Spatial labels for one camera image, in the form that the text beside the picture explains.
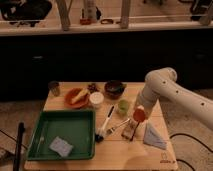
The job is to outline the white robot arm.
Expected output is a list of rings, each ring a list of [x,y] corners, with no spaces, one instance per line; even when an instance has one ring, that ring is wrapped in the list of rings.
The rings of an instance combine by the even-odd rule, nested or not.
[[[163,96],[185,107],[213,131],[213,100],[181,87],[176,81],[177,72],[170,67],[148,72],[145,85],[136,96],[135,107],[142,106],[150,115],[159,97]]]

